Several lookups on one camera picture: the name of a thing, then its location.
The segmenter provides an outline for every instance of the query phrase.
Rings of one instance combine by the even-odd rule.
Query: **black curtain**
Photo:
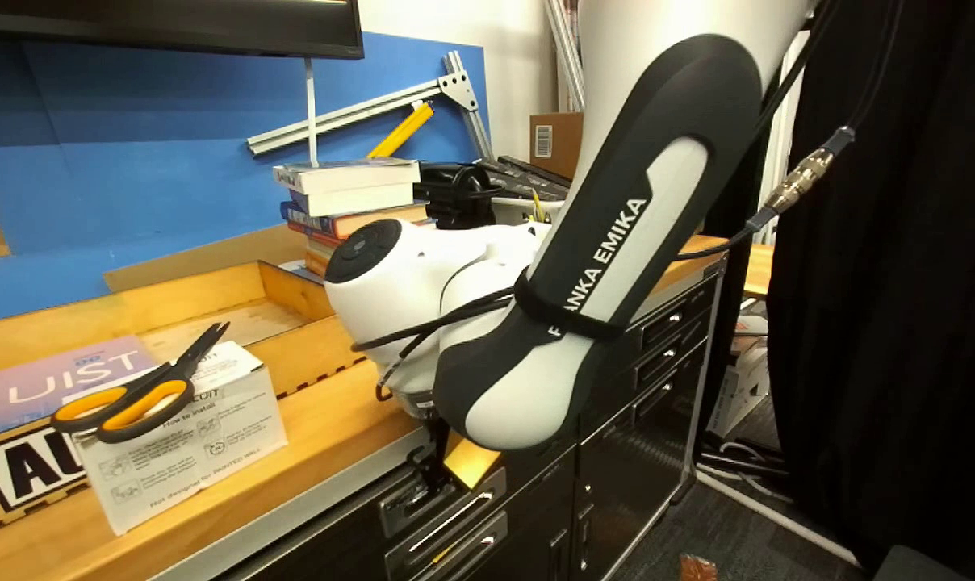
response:
[[[796,152],[868,87],[887,2],[841,0]],[[864,566],[975,579],[975,0],[907,0],[860,143],[782,221],[773,389],[797,504]]]

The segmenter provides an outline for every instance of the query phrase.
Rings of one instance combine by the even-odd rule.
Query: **blue wall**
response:
[[[483,54],[365,34],[362,62],[318,62],[320,113],[443,75],[450,48],[483,96]],[[304,62],[0,40],[0,317],[100,296],[102,271],[282,223],[271,166],[245,138],[304,118]],[[320,138],[320,161],[351,161],[405,113]],[[454,106],[401,152],[468,161]]]

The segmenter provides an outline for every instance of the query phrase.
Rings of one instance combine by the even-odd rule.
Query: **robotic arm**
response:
[[[515,452],[557,436],[660,273],[736,172],[763,96],[815,0],[586,2],[586,143],[557,230],[443,233],[376,223],[331,261],[325,290],[358,342],[494,290],[515,304],[416,349],[373,346],[412,415]]]

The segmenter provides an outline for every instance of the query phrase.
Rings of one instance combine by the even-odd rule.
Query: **gray floor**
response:
[[[801,540],[745,504],[693,481],[636,545],[614,581],[679,581],[683,554],[718,566],[721,581],[861,581],[841,554]]]

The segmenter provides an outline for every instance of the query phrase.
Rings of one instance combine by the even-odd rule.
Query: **white wall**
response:
[[[483,48],[494,154],[526,157],[529,113],[552,109],[542,0],[362,0],[362,30]]]

